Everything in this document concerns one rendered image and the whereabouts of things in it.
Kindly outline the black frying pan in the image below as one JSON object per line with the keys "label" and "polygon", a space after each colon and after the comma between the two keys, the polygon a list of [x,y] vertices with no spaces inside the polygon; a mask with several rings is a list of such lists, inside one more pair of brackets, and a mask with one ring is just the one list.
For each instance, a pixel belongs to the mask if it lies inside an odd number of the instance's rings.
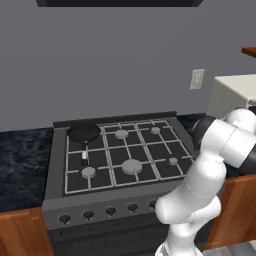
{"label": "black frying pan", "polygon": [[93,123],[82,123],[71,126],[68,129],[68,137],[80,144],[82,150],[82,160],[81,163],[83,166],[89,165],[88,160],[88,144],[97,139],[100,135],[100,128]]}

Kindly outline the grey gas stove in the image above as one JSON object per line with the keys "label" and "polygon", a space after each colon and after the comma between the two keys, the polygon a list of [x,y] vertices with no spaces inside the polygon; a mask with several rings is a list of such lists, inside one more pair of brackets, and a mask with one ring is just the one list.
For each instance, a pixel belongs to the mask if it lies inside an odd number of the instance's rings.
{"label": "grey gas stove", "polygon": [[[176,188],[196,157],[191,138],[175,113],[97,118],[101,132],[88,145],[83,166],[79,143],[68,137],[70,121],[53,126],[42,205],[48,233],[114,219],[151,214],[149,202]],[[137,204],[132,213],[128,206]],[[117,209],[113,216],[106,214]],[[83,213],[92,211],[86,220]],[[59,221],[69,215],[66,224]]]}

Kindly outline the cream microwave oven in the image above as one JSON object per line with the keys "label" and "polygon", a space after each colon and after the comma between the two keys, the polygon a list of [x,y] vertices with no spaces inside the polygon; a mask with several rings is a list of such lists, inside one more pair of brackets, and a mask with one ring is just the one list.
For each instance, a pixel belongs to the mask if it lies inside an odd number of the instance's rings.
{"label": "cream microwave oven", "polygon": [[215,77],[206,114],[222,118],[239,107],[256,108],[256,74]]}

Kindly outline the black oven door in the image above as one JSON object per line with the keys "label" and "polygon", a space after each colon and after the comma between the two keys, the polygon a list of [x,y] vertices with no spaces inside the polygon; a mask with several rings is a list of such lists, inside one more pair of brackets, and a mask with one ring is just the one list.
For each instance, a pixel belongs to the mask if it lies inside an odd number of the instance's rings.
{"label": "black oven door", "polygon": [[55,256],[143,256],[153,254],[168,226],[153,213],[52,230]]}

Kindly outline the dark range hood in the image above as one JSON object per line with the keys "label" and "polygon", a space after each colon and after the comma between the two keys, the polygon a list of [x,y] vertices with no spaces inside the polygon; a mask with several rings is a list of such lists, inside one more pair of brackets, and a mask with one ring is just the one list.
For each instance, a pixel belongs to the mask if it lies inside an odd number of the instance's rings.
{"label": "dark range hood", "polygon": [[199,7],[204,0],[35,0],[38,7]]}

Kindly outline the brown wooden cabinet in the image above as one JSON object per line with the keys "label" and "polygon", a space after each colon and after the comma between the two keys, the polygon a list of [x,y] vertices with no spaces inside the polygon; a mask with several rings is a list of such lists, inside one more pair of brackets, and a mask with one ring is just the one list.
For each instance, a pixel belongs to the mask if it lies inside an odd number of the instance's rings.
{"label": "brown wooden cabinet", "polygon": [[55,256],[41,207],[0,213],[0,256]]}
{"label": "brown wooden cabinet", "polygon": [[256,174],[228,178],[204,249],[256,240]]}

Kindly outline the brown wooden shelf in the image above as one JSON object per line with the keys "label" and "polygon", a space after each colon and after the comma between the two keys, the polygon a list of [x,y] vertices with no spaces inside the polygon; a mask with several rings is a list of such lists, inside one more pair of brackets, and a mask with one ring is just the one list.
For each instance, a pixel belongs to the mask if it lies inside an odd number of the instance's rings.
{"label": "brown wooden shelf", "polygon": [[244,47],[241,52],[248,56],[256,58],[256,47]]}

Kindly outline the white wall outlet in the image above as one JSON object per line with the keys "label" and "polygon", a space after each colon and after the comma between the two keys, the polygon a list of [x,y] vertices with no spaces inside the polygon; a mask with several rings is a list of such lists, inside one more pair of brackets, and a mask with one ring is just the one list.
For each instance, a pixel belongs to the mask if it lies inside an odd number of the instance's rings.
{"label": "white wall outlet", "polygon": [[191,83],[190,83],[191,90],[202,88],[204,73],[205,73],[204,69],[197,69],[192,71],[192,77],[191,77]]}

